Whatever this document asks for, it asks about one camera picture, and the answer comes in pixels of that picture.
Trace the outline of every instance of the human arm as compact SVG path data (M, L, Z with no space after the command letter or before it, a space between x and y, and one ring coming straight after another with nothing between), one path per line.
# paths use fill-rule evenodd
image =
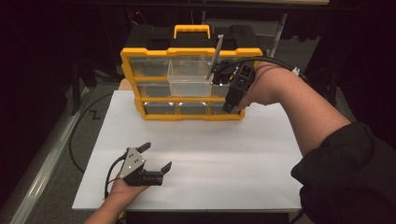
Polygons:
M116 179L103 204L84 223L116 223L119 214L147 188L148 186L131 187L122 179Z
M256 68L256 79L238 108L251 103L280 103L303 155L319 147L329 134L350 123L302 79L272 63L261 63Z

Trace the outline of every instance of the yellow and black toolbox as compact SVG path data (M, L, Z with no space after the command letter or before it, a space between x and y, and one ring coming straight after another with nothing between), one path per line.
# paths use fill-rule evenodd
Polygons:
M223 35L220 61L262 56L248 25L134 26L120 55L143 119L228 120L245 116L245 110L222 112L229 87L206 80L219 35Z

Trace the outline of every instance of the black sleeve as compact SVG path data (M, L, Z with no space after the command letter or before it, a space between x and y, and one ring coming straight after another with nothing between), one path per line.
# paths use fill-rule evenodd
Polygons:
M291 175L315 223L396 223L396 151L362 123L329 135Z

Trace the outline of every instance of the silver gripper plate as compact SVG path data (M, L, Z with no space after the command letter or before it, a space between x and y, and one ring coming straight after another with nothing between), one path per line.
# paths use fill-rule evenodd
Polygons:
M143 165L145 162L146 161L143 159L140 153L137 152L135 147L128 147L128 153L126 155L125 162L122 165L120 177L124 178L138 167Z

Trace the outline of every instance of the toolbox handle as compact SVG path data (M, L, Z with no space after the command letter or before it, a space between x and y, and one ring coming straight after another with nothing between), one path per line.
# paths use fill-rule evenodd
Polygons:
M209 25L176 25L174 39L178 32L207 32L207 38L210 39Z

